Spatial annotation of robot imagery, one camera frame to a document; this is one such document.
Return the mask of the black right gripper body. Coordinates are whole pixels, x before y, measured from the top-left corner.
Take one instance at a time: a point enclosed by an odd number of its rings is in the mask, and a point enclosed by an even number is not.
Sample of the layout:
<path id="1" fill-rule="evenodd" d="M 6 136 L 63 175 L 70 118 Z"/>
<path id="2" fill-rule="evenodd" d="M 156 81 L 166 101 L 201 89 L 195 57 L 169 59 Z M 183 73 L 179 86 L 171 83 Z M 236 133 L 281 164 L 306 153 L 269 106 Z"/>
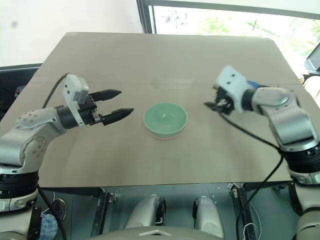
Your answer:
<path id="1" fill-rule="evenodd" d="M 218 106 L 218 111 L 227 116 L 235 110 L 234 101 L 230 96 L 228 96 L 228 93 L 222 87 L 218 87 L 217 89 L 216 104 Z"/>

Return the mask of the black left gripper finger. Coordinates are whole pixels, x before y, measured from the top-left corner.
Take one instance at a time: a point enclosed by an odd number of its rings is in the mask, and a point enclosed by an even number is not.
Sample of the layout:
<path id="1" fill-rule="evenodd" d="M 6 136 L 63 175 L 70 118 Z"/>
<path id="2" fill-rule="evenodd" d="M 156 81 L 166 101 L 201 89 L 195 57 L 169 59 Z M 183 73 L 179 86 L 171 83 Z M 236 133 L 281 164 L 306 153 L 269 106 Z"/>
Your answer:
<path id="1" fill-rule="evenodd" d="M 105 89 L 97 92 L 92 92 L 89 96 L 95 101 L 107 101 L 113 99 L 114 97 L 120 95 L 122 92 L 116 89 Z"/>
<path id="2" fill-rule="evenodd" d="M 133 108 L 120 108 L 112 111 L 108 115 L 101 117 L 101 122 L 104 126 L 110 125 L 112 123 L 118 122 L 126 117 L 128 117 L 134 111 Z"/>

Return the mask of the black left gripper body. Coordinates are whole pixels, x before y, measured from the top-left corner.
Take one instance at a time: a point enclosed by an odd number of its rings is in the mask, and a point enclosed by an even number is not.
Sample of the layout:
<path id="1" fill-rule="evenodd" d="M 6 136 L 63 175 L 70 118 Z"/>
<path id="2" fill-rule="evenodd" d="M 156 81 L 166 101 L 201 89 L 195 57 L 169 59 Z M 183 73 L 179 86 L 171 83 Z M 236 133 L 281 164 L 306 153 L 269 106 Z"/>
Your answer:
<path id="1" fill-rule="evenodd" d="M 86 97 L 84 103 L 78 106 L 78 113 L 85 125 L 95 125 L 101 122 L 102 115 L 98 113 L 96 102 L 90 95 Z"/>

